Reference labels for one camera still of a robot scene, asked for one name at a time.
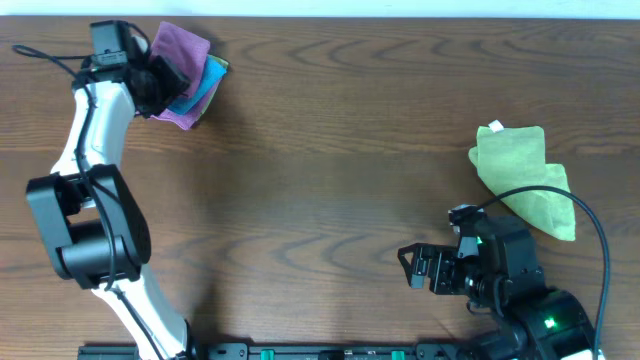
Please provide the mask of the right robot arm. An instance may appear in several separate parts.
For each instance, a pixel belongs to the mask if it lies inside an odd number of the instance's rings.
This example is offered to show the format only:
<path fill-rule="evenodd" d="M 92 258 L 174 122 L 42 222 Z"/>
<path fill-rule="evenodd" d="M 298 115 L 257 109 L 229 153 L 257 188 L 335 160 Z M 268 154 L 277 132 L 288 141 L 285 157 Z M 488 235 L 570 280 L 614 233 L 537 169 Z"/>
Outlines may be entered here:
<path fill-rule="evenodd" d="M 464 296 L 496 330 L 457 344 L 425 344 L 423 359 L 598 359 L 595 329 L 571 293 L 547 286 L 526 224 L 480 212 L 452 219 L 455 246 L 415 243 L 398 250 L 410 287 Z"/>

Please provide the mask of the purple microfiber cloth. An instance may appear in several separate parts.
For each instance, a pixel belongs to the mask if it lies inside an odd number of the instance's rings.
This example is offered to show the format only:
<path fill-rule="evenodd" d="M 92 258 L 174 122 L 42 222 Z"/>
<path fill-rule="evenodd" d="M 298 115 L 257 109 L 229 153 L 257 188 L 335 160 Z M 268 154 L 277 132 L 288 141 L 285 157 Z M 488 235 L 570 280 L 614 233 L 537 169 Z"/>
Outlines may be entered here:
<path fill-rule="evenodd" d="M 191 98 L 201 83 L 210 48 L 209 40 L 162 21 L 151 45 L 151 54 L 168 59 L 186 75 L 191 84 L 184 97 Z"/>

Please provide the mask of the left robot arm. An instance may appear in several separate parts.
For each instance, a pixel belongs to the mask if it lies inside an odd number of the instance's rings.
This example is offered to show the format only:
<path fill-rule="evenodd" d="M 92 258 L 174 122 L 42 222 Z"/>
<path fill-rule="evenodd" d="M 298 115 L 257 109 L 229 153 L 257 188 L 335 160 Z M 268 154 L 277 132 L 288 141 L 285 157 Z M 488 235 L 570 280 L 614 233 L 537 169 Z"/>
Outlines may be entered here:
<path fill-rule="evenodd" d="M 75 116 L 64 151 L 26 199 L 57 275 L 107 303 L 132 345 L 85 345 L 81 359 L 204 359 L 187 320 L 168 302 L 149 260 L 147 222 L 121 172 L 137 116 L 160 114 L 190 82 L 148 37 L 121 20 L 90 26 L 94 52 L 74 73 Z"/>

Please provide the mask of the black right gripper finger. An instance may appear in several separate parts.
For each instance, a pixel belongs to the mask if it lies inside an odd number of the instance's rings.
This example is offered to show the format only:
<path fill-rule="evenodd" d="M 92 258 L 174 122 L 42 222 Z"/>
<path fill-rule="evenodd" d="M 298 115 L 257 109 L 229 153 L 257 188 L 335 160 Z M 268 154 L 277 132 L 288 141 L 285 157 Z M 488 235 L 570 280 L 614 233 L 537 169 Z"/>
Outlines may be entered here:
<path fill-rule="evenodd" d="M 424 269 L 413 269 L 409 273 L 408 282 L 413 289 L 422 289 L 424 287 L 425 279 L 428 274 Z"/>
<path fill-rule="evenodd" d="M 434 275 L 439 246 L 415 243 L 397 251 L 397 258 L 406 275 Z"/>

